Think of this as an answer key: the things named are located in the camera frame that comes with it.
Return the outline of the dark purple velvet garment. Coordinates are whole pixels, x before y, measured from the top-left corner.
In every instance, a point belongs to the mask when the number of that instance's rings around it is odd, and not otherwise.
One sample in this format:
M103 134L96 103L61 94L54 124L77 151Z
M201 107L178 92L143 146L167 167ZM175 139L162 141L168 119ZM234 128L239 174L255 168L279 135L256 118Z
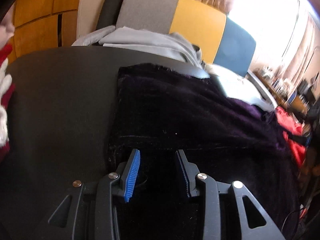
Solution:
M225 97L211 79L154 64L121 67L107 168L137 148L142 159L184 150L218 181L242 181L286 239L299 221L296 165L273 112Z

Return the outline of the red fleece garment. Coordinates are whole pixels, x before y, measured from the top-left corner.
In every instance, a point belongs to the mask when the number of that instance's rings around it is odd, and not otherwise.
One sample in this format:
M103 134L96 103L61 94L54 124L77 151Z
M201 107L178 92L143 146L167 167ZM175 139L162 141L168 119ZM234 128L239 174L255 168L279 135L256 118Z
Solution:
M280 106L276 108L276 117L278 124L284 129L283 137L289 145L293 158L301 168L306 158L306 142L298 142L297 138L303 135L303 126Z

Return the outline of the white printed pillow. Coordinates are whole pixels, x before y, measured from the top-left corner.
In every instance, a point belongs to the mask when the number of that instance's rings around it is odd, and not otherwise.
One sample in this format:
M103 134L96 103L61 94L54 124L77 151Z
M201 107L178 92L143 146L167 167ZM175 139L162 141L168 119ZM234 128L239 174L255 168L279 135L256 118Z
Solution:
M245 77L217 64L206 64L204 70L217 78L228 98L256 105L264 111L274 111L278 104L265 85L248 70Z

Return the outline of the cluttered wooden desk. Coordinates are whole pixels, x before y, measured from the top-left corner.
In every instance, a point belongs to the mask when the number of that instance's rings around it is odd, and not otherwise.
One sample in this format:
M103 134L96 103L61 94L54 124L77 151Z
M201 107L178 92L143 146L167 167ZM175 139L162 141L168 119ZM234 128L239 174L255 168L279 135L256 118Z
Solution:
M316 98L313 85L306 79L295 87L289 79L279 76L278 71L270 68L256 69L253 74L271 93L276 103L300 122L319 120L319 98Z

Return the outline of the grey yellow blue headboard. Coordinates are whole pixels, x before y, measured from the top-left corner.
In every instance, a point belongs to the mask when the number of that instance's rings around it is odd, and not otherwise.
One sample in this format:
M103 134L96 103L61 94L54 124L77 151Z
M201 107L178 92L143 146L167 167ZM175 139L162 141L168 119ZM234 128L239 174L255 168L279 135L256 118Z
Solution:
M202 51L201 59L246 76L254 38L223 12L196 0L123 0L116 26L179 33Z

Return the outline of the grey hoodie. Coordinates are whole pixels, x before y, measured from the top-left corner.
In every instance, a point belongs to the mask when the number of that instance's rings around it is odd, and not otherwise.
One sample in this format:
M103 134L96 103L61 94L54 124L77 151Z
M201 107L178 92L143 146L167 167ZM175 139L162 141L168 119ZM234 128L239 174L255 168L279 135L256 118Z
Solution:
M204 68L200 47L190 43L179 33L160 34L145 29L128 27L116 28L114 25L96 30L78 38L73 46L124 48L155 54Z

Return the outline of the beige curtain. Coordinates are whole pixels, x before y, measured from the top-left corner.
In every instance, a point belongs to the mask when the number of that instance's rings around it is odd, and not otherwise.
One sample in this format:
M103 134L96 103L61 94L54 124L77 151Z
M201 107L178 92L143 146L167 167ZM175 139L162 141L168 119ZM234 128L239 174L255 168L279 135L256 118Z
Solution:
M271 68L293 85L303 78L316 39L307 0L198 0L225 13L255 40L252 69Z

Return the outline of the orange wooden wardrobe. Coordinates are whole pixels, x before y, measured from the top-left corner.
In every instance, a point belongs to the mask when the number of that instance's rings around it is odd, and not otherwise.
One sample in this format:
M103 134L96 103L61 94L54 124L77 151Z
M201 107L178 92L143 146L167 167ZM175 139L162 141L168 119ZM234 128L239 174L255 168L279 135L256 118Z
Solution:
M34 51L69 47L76 40L80 0L16 0L9 62Z

